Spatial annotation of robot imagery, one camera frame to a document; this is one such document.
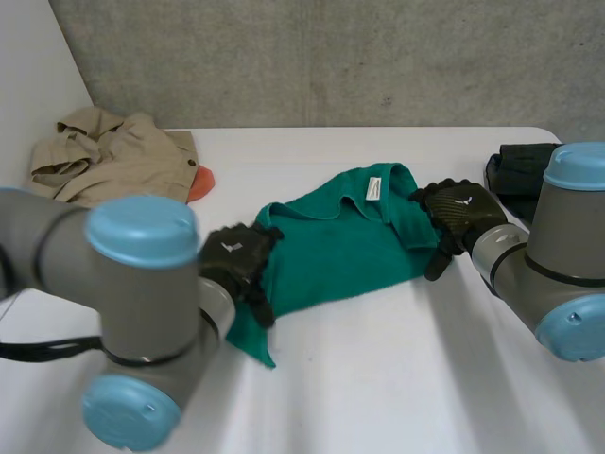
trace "white tabletop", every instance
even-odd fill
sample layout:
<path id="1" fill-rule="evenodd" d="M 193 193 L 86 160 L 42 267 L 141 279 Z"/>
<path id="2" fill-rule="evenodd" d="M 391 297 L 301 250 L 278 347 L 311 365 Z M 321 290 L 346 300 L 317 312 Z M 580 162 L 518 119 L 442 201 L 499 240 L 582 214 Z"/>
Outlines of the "white tabletop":
<path id="1" fill-rule="evenodd" d="M 533 128 L 194 130 L 216 188 L 191 206 L 202 233 L 250 221 L 339 171 L 401 162 L 419 185 L 482 180 L 503 143 L 557 141 Z M 27 291 L 2 341 L 97 332 L 95 313 Z M 602 361 L 564 363 L 492 297 L 467 256 L 416 279 L 279 319 L 270 371 L 224 345 L 162 453 L 602 453 Z M 114 452 L 88 433 L 79 399 L 103 369 L 90 353 L 0 360 L 0 454 Z"/>

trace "green cloth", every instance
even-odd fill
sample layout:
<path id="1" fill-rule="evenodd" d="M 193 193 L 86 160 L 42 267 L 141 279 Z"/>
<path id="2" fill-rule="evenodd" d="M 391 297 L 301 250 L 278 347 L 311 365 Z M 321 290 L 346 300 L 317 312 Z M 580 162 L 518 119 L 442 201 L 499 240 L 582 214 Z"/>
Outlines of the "green cloth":
<path id="1" fill-rule="evenodd" d="M 371 177 L 381 178 L 376 201 L 367 200 Z M 422 275 L 438 237 L 426 213 L 407 200 L 416 188 L 401 164 L 375 164 L 340 173 L 300 199 L 263 208 L 257 220 L 285 236 L 262 282 L 275 316 Z M 267 332 L 244 303 L 237 304 L 227 340 L 275 367 Z"/>

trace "dark folded garment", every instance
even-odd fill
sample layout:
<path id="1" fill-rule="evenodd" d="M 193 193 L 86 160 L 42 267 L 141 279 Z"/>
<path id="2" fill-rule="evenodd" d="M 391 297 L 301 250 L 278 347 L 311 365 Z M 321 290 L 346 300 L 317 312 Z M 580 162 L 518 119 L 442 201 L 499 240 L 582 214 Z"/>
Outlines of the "dark folded garment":
<path id="1" fill-rule="evenodd" d="M 485 173 L 489 189 L 511 213 L 531 223 L 552 152 L 562 144 L 502 145 Z"/>

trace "concrete wall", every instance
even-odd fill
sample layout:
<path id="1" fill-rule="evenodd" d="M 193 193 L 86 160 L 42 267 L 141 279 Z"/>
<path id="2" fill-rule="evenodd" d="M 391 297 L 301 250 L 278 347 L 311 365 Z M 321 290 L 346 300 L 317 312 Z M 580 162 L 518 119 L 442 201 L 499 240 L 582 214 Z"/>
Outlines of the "concrete wall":
<path id="1" fill-rule="evenodd" d="M 0 68 L 0 186 L 18 186 L 34 143 L 91 99 L 45 0 L 0 2 Z"/>
<path id="2" fill-rule="evenodd" d="M 51 0 L 94 102 L 162 127 L 605 139 L 602 0 Z"/>

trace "khaki shirt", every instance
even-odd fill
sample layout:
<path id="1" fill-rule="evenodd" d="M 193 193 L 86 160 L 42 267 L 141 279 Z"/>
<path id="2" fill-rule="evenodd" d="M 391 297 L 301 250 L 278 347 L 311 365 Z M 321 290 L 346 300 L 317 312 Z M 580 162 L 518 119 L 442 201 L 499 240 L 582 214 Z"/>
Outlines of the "khaki shirt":
<path id="1" fill-rule="evenodd" d="M 33 150 L 34 193 L 87 207 L 130 195 L 187 201 L 199 166 L 191 132 L 162 131 L 147 114 L 125 119 L 97 107 L 63 118 L 58 132 Z"/>

